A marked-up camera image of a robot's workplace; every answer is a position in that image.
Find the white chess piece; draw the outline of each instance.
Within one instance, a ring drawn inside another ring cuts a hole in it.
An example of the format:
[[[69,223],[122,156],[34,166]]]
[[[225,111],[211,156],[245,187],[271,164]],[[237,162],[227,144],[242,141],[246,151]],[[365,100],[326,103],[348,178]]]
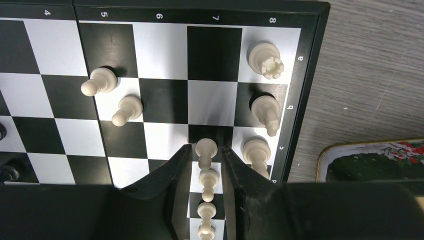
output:
[[[143,112],[143,105],[137,98],[126,96],[119,101],[119,110],[113,115],[112,123],[117,127],[121,127],[130,119],[140,117]]]
[[[202,202],[197,208],[197,214],[201,217],[201,223],[199,226],[199,234],[208,234],[214,228],[212,227],[211,219],[217,214],[215,205],[210,202]]]
[[[249,65],[257,74],[266,79],[278,79],[284,71],[280,52],[271,43],[261,43],[255,46],[249,54]]]
[[[203,170],[199,175],[199,183],[203,186],[201,198],[205,202],[214,199],[214,187],[220,181],[220,176],[213,169]]]
[[[197,235],[200,238],[200,240],[212,240],[212,239],[215,238],[215,229],[212,227],[210,232],[208,232],[206,234],[199,231]]]
[[[277,130],[280,128],[279,111],[280,105],[272,96],[260,96],[251,106],[253,117],[265,125],[270,137],[277,135]]]
[[[270,179],[267,161],[271,157],[271,149],[263,140],[253,139],[243,146],[243,158],[251,164],[251,168],[266,179]]]
[[[211,167],[212,158],[218,153],[218,146],[214,140],[203,138],[196,143],[195,152],[199,156],[199,168],[208,170]]]
[[[99,92],[109,93],[117,87],[117,83],[117,76],[113,71],[99,67],[94,69],[90,74],[90,79],[81,85],[81,92],[89,97]]]

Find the white pawn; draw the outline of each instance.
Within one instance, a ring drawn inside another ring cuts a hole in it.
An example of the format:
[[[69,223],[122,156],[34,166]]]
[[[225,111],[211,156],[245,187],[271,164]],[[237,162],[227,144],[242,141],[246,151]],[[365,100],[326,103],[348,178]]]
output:
[[[268,144],[260,139],[248,141],[243,146],[243,158],[251,164],[251,168],[266,179],[270,179],[270,174],[267,171],[267,161],[271,157],[271,149]]]
[[[280,52],[271,43],[261,43],[255,46],[249,54],[249,65],[257,74],[266,79],[278,79],[284,71]]]
[[[197,214],[201,217],[199,233],[208,234],[214,229],[211,219],[217,214],[215,205],[210,202],[202,202],[197,208]]]
[[[199,231],[197,235],[200,238],[200,240],[212,240],[215,238],[215,229],[212,227],[210,232],[206,234]]]
[[[203,138],[196,143],[195,152],[199,156],[199,168],[208,170],[211,167],[212,158],[218,153],[218,146],[214,140]]]
[[[260,96],[251,106],[253,117],[265,125],[270,137],[277,135],[277,130],[280,128],[279,111],[280,104],[272,96]]]
[[[220,176],[213,169],[203,170],[199,175],[199,183],[203,186],[201,198],[205,202],[214,199],[214,187],[220,181]]]
[[[119,101],[119,110],[113,115],[112,123],[117,127],[121,127],[130,119],[140,117],[143,112],[143,105],[137,98],[126,96]]]
[[[117,83],[117,76],[115,76],[113,71],[105,67],[99,67],[94,69],[90,79],[81,85],[81,92],[89,97],[99,92],[109,93],[117,87]]]

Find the white square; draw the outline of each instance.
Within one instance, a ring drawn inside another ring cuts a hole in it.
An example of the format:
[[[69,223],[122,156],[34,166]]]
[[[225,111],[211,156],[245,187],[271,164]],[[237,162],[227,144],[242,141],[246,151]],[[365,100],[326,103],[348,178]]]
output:
[[[242,28],[238,82],[289,84],[292,80],[301,29],[267,26],[243,26]],[[259,42],[271,43],[279,50],[280,59],[284,64],[284,71],[279,78],[266,79],[263,75],[254,72],[249,66],[248,51]]]
[[[100,121],[112,121],[113,115],[118,111],[118,104],[126,96],[140,98],[140,82],[138,78],[119,77],[118,85],[111,92],[99,92],[94,95]],[[129,122],[143,122],[143,114]]]
[[[53,118],[40,75],[0,73],[0,90],[14,117]]]
[[[187,218],[190,218],[190,197],[188,197],[188,203],[187,203]]]
[[[75,184],[66,155],[28,153],[40,184]]]
[[[144,123],[147,158],[169,160],[183,145],[189,143],[189,126],[172,123]]]
[[[188,124],[234,126],[237,82],[188,81]]]
[[[132,24],[138,77],[187,80],[187,25],[135,22]]]
[[[56,118],[55,121],[67,155],[105,156],[97,120]]]
[[[224,239],[225,220],[211,219],[210,221],[212,222],[213,229],[215,229],[214,239]],[[200,240],[198,233],[201,222],[201,218],[190,218],[190,240]]]
[[[13,118],[11,116],[0,116],[0,124],[7,131],[6,137],[0,141],[0,152],[26,153]]]
[[[221,177],[221,163],[220,162],[212,162],[210,165],[210,169],[215,170],[215,172],[219,175],[219,182],[213,188],[213,192],[215,194],[223,193],[223,181]],[[199,183],[199,175],[202,170],[199,168],[199,162],[194,161],[191,165],[191,182],[190,182],[190,192],[191,193],[201,193],[203,190],[203,186]]]
[[[118,189],[125,188],[149,174],[147,159],[108,157],[108,161],[113,184]]]
[[[247,164],[243,158],[243,146],[246,144],[246,142],[252,139],[265,140],[271,149],[271,156],[266,164],[271,166],[274,164],[274,160],[276,158],[279,140],[277,136],[268,136],[267,129],[264,127],[235,126],[232,132],[231,148],[238,155],[238,157]]]
[[[88,75],[77,21],[24,19],[23,22],[41,74]]]

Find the gray table surface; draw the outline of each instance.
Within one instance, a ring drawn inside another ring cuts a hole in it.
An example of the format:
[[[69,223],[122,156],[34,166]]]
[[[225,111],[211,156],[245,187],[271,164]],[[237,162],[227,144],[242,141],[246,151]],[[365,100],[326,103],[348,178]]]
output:
[[[329,0],[289,182],[328,146],[424,137],[424,1]]]

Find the chessboard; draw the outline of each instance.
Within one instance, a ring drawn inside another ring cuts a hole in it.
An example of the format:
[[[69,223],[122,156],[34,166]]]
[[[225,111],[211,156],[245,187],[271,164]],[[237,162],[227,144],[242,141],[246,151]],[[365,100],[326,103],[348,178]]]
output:
[[[271,150],[270,181],[287,180],[327,4],[288,2],[276,11],[274,2],[242,11],[223,1],[204,9],[194,1],[186,8],[51,2],[0,4],[0,124],[7,130],[0,165],[18,159],[30,166],[6,184],[123,188],[203,138],[217,144],[211,169],[219,175],[224,146],[244,160],[244,144],[261,139]],[[277,79],[251,69],[249,53],[259,43],[279,50],[284,71]],[[85,96],[81,85],[98,68],[110,69],[117,86]],[[276,136],[251,112],[263,95],[279,104]],[[142,114],[115,126],[112,116],[127,96],[140,100]],[[193,163],[186,237],[192,240],[202,221],[200,172]],[[215,239],[226,239],[221,180],[214,193]]]

